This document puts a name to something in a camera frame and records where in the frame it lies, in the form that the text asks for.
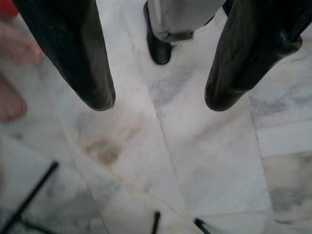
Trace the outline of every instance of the black leather shoe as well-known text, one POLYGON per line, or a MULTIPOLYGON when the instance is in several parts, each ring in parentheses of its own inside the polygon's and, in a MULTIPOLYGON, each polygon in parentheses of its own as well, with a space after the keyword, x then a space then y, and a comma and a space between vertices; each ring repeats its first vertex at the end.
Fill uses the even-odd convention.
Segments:
POLYGON ((159 40, 153 34, 147 2, 144 4, 143 12, 147 26, 146 38, 150 54, 155 63, 157 63, 158 65, 164 65, 168 63, 171 58, 172 46, 170 43, 159 40))

